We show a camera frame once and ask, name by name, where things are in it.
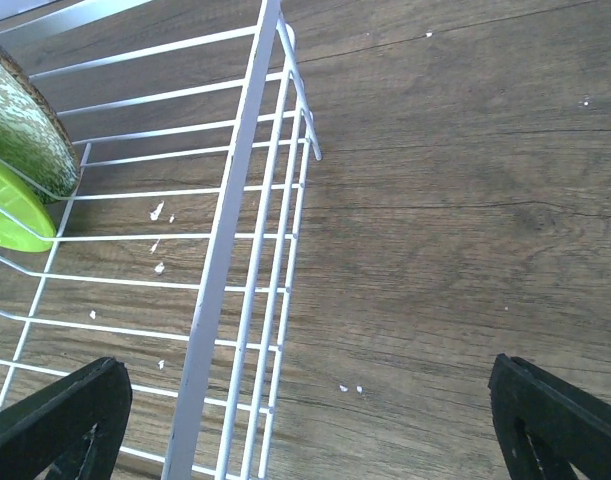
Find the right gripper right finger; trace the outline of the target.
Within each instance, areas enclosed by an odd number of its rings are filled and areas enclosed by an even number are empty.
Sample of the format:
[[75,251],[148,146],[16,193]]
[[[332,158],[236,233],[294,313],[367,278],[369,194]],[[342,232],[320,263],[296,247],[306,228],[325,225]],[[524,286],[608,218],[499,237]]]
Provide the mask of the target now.
[[611,479],[611,405],[520,358],[496,357],[492,421],[512,479]]

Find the large speckled grey plate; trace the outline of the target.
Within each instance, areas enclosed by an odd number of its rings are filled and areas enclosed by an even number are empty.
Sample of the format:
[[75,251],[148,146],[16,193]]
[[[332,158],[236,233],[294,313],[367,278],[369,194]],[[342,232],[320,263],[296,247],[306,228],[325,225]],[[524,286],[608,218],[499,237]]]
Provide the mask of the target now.
[[28,178],[44,203],[75,191],[80,159],[42,93],[0,44],[0,159]]

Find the lime green small plate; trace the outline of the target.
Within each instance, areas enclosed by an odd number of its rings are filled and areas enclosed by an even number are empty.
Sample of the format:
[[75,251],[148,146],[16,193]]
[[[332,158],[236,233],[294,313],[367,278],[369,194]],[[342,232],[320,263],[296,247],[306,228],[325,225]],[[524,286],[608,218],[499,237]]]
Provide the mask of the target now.
[[0,247],[40,253],[49,250],[54,223],[26,183],[0,161]]

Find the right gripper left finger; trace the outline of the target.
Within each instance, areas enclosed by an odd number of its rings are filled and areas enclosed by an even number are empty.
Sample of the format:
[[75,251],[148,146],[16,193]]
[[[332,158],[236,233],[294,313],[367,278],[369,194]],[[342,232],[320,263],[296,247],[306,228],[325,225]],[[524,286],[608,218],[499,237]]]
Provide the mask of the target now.
[[109,479],[132,398],[124,364],[103,357],[0,411],[0,479]]

